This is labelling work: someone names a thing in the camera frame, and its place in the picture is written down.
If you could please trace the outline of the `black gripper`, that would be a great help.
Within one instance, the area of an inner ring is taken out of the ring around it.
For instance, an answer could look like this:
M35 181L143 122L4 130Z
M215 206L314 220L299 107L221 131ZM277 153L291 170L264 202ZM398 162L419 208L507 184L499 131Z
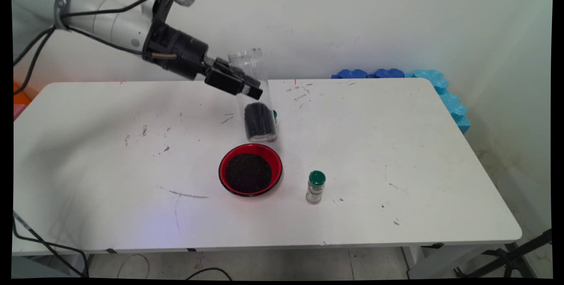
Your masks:
M220 57L211 60L207 57L208 50L205 42L162 21L155 21L143 44L142 58L183 78L195 80L201 74L206 76L204 82L207 85L234 96L242 94L260 100L263 94L260 81L227 60Z

